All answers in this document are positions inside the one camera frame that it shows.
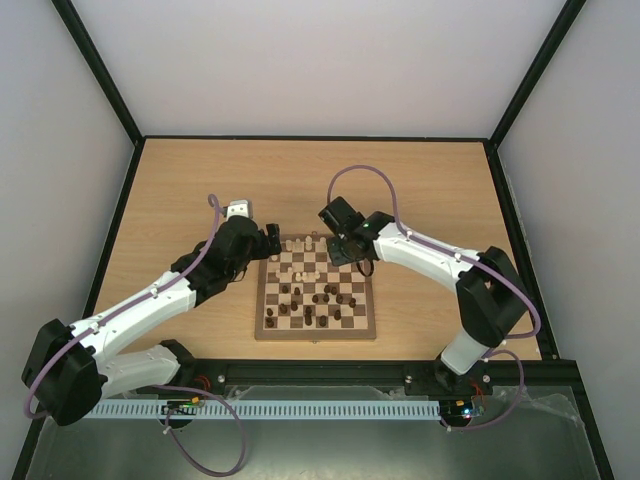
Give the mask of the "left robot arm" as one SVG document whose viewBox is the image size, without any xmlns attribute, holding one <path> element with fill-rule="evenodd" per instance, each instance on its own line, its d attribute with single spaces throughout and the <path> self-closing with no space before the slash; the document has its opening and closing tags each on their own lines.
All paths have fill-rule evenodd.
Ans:
<svg viewBox="0 0 640 480">
<path fill-rule="evenodd" d="M 250 218 L 216 223 L 209 238 L 179 257 L 151 285 L 119 304 L 70 325 L 53 319 L 38 331 L 21 379 L 24 413 L 70 425 L 96 404 L 126 390 L 170 383 L 181 368 L 165 346 L 124 348 L 161 323 L 198 307 L 238 280 L 250 262 L 281 251 L 280 228 Z"/>
</svg>

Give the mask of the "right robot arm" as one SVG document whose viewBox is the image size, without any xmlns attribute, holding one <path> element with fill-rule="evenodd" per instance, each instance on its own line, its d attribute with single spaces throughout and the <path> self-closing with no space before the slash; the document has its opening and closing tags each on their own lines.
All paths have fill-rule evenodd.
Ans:
<svg viewBox="0 0 640 480">
<path fill-rule="evenodd" d="M 439 354 L 436 379 L 445 390 L 460 390 L 471 368 L 505 341 L 531 304 L 507 254 L 454 247 L 415 233 L 390 214 L 364 217 L 344 198 L 319 213 L 332 236 L 327 241 L 335 266 L 362 261 L 406 267 L 456 295 L 461 330 Z"/>
</svg>

